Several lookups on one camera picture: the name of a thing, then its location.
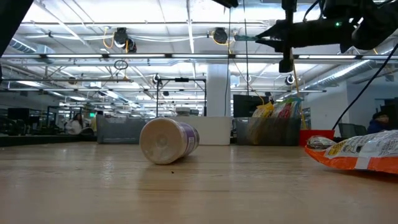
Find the red bin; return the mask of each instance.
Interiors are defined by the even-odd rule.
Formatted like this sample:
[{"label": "red bin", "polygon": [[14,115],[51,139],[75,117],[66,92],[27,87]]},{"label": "red bin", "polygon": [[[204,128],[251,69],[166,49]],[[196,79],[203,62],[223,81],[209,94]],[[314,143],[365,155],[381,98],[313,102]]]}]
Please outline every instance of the red bin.
[{"label": "red bin", "polygon": [[335,130],[300,130],[299,145],[305,146],[307,144],[307,140],[312,136],[323,136],[333,140]]}]

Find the cylindrical container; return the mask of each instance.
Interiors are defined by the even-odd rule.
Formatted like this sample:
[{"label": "cylindrical container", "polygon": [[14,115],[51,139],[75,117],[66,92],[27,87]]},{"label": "cylindrical container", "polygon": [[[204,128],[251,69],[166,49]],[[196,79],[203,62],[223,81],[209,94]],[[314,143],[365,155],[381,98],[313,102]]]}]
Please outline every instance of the cylindrical container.
[{"label": "cylindrical container", "polygon": [[142,129],[139,145],[149,161],[158,165],[170,164],[198,147],[199,134],[189,124],[156,118]]}]

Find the purple label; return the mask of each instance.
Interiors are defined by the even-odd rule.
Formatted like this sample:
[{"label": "purple label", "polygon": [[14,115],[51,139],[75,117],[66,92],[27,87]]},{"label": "purple label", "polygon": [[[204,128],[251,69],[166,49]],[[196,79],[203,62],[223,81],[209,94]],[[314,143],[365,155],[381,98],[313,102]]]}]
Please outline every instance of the purple label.
[{"label": "purple label", "polygon": [[198,131],[187,123],[179,122],[187,137],[187,146],[183,156],[189,155],[199,145]]}]

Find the gray bin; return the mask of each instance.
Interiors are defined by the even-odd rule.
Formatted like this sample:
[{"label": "gray bin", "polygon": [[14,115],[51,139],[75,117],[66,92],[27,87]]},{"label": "gray bin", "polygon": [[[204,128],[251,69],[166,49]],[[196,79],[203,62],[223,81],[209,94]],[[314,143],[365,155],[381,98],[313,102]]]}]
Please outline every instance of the gray bin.
[{"label": "gray bin", "polygon": [[97,142],[100,144],[138,144],[139,135],[150,119],[105,118],[97,115]]},{"label": "gray bin", "polygon": [[[235,118],[236,144],[258,146],[298,146],[300,140],[300,118]],[[257,124],[252,134],[249,126]]]}]

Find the woman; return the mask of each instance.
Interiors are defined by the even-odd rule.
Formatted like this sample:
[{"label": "woman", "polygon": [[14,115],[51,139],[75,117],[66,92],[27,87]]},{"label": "woman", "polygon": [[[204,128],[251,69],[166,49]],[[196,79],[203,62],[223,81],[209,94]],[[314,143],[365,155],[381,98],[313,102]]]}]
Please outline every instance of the woman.
[{"label": "woman", "polygon": [[81,118],[81,114],[76,114],[73,119],[67,123],[65,129],[68,134],[80,134],[80,131],[83,129],[83,119]]}]

